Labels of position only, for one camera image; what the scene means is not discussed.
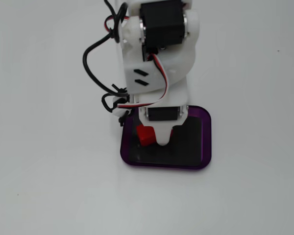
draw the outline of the black cable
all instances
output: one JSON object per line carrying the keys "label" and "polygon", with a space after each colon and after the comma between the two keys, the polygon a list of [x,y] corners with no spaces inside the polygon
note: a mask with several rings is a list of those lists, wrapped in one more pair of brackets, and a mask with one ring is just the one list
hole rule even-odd
{"label": "black cable", "polygon": [[107,102],[106,102],[106,98],[109,97],[109,96],[113,96],[113,95],[111,95],[111,94],[109,94],[109,93],[104,94],[103,97],[101,98],[101,102],[102,102],[104,108],[105,108],[108,112],[112,113],[113,108],[110,108],[110,107],[108,106]]}
{"label": "black cable", "polygon": [[112,16],[112,15],[111,15],[111,16],[108,16],[108,17],[105,19],[105,21],[104,21],[104,27],[106,28],[106,30],[107,30],[108,32],[110,32],[111,29],[108,28],[107,23],[108,23],[108,20],[111,20],[111,19],[113,19],[113,16]]}
{"label": "black cable", "polygon": [[116,12],[114,11],[112,5],[108,2],[108,0],[104,0],[104,3],[108,6],[108,8],[111,11],[111,15],[113,17],[113,21],[114,21],[114,28],[113,30],[110,30],[111,32],[111,38],[114,38],[114,40],[116,41],[116,43],[120,42],[120,36],[119,36],[119,24],[120,22],[122,23],[125,16],[126,16],[126,12],[127,12],[127,3],[124,2],[122,3],[121,7],[119,8],[118,13],[116,14]]}
{"label": "black cable", "polygon": [[109,7],[113,20],[114,20],[114,29],[110,29],[110,32],[101,40],[99,40],[98,42],[92,44],[90,47],[88,47],[84,54],[83,54],[83,65],[84,68],[87,72],[87,74],[90,76],[90,78],[103,90],[105,90],[106,92],[108,92],[111,95],[117,96],[117,97],[127,97],[128,94],[126,92],[115,92],[109,88],[107,88],[105,85],[103,85],[91,72],[91,70],[89,69],[89,66],[87,64],[87,56],[88,54],[95,48],[99,47],[101,44],[105,43],[106,41],[108,41],[110,38],[114,38],[116,43],[120,42],[120,37],[119,37],[119,23],[120,21],[123,22],[125,15],[126,15],[126,11],[127,11],[127,3],[124,2],[119,11],[118,14],[116,15],[113,7],[111,6],[111,4],[108,2],[108,0],[104,0],[104,2],[106,3],[106,5]]}
{"label": "black cable", "polygon": [[121,127],[124,126],[125,120],[126,120],[127,116],[129,116],[129,115],[130,115],[130,112],[126,111],[125,114],[119,118],[119,123],[120,123]]}

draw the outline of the white plastic part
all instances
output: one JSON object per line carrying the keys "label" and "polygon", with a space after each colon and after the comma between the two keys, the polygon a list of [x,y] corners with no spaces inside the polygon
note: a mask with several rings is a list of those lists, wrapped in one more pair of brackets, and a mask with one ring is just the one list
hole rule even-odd
{"label": "white plastic part", "polygon": [[[146,94],[139,94],[135,97],[140,102],[147,102],[148,100],[157,100],[163,94],[163,89],[153,91]],[[139,109],[139,119],[144,126],[152,126],[155,134],[157,143],[159,145],[166,145],[170,141],[171,130],[174,126],[183,125],[187,116],[188,102],[188,90],[187,90],[187,80],[183,79],[174,85],[170,86],[168,95],[165,99],[154,105],[147,107],[142,107]],[[147,114],[148,108],[151,107],[180,107],[180,117],[176,121],[149,121]]]}
{"label": "white plastic part", "polygon": [[[116,101],[118,101],[118,99],[120,99],[119,97],[113,97],[113,99],[112,99],[112,102],[114,103],[114,102],[116,102]],[[129,111],[128,109],[119,109],[119,108],[116,108],[116,109],[114,109],[113,111],[112,111],[112,114],[114,115],[114,116],[117,116],[117,117],[123,117],[124,116],[124,114],[126,113],[126,111]]]}
{"label": "white plastic part", "polygon": [[[116,0],[117,8],[124,0]],[[148,103],[157,101],[164,93],[165,81],[162,74],[152,61],[144,61],[142,53],[142,31],[140,27],[139,10],[142,3],[156,0],[127,0],[130,19],[123,28],[119,28],[122,47],[122,61],[127,91],[133,103]],[[195,45],[199,37],[199,19],[196,11],[191,10],[192,0],[183,0],[184,16],[187,22],[186,37],[180,45],[168,46],[159,50],[158,57],[168,75],[169,91],[165,99],[156,104],[139,109],[139,118],[144,126],[152,126],[155,130],[157,143],[166,145],[170,141],[171,130],[174,126],[182,125],[188,116],[188,90],[186,75],[195,62]],[[142,70],[146,76],[136,73]],[[144,86],[135,80],[148,83]],[[149,121],[148,108],[179,107],[180,117],[176,121]]]}
{"label": "white plastic part", "polygon": [[[196,11],[186,10],[188,36],[180,45],[168,46],[166,50],[160,50],[160,58],[167,71],[170,84],[174,84],[183,79],[191,70],[195,62],[195,45],[199,37],[199,19]],[[126,42],[122,46],[123,66],[127,85],[130,94],[140,94],[151,92],[165,87],[161,73],[152,61],[143,61],[141,30],[139,17],[131,17],[122,28],[122,37]],[[142,70],[147,76],[142,76],[135,72]],[[143,86],[135,80],[140,79],[147,83]]]}
{"label": "white plastic part", "polygon": [[[168,95],[168,91],[169,91],[169,87],[170,87],[170,81],[168,80],[168,75],[167,75],[167,72],[165,69],[163,69],[163,64],[161,63],[159,57],[157,55],[153,55],[153,57],[157,60],[157,63],[159,64],[160,68],[162,69],[163,73],[164,73],[164,76],[163,76],[163,79],[165,80],[165,83],[166,83],[166,87],[163,89],[163,95],[157,99],[157,100],[154,100],[154,101],[147,101],[147,102],[136,102],[135,103],[135,106],[138,106],[138,107],[141,107],[141,106],[148,106],[148,107],[157,107],[156,105],[158,103],[162,103],[162,101],[166,100],[166,97]],[[127,104],[122,104],[122,107],[124,108],[124,106],[132,106],[133,103],[127,103]]]}

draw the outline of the purple acrylic foot plate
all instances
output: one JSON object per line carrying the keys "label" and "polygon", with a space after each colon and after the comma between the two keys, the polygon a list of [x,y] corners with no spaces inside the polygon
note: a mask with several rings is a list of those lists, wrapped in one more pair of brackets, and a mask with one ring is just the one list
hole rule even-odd
{"label": "purple acrylic foot plate", "polygon": [[129,165],[200,170],[211,160],[211,118],[198,106],[189,107],[182,126],[173,128],[170,143],[142,147],[136,133],[138,110],[127,117],[122,135],[121,157]]}

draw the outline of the red white black wire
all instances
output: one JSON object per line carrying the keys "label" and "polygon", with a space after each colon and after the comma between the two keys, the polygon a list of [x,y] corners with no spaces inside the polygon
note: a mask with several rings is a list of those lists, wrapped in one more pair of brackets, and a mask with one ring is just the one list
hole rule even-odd
{"label": "red white black wire", "polygon": [[110,20],[112,20],[112,19],[113,19],[113,16],[108,16],[108,17],[106,18],[106,20],[104,21],[104,27],[105,27],[105,29],[107,30],[107,32],[110,32],[110,29],[108,28],[107,23],[108,23],[108,21],[110,21]]}
{"label": "red white black wire", "polygon": [[152,104],[155,104],[155,103],[158,103],[159,101],[163,100],[166,95],[168,94],[168,89],[169,89],[169,80],[168,80],[168,76],[167,76],[167,73],[159,59],[159,57],[156,55],[156,54],[150,54],[148,56],[148,60],[152,59],[157,67],[157,69],[161,72],[164,80],[165,80],[165,83],[166,83],[166,86],[165,86],[165,92],[164,94],[162,95],[162,97],[157,100],[156,102],[151,102],[151,103],[135,103],[135,104],[119,104],[118,105],[118,108],[122,108],[122,109],[130,109],[130,108],[138,108],[138,107],[143,107],[143,106],[148,106],[148,105],[152,105]]}

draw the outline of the white surface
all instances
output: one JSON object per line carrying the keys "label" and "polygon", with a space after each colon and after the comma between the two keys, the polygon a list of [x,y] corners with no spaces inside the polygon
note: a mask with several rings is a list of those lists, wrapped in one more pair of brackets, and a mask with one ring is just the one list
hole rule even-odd
{"label": "white surface", "polygon": [[[0,1],[0,235],[294,235],[294,0],[201,0],[204,171],[132,168],[82,54],[99,0]],[[89,57],[109,85],[111,40]]]}

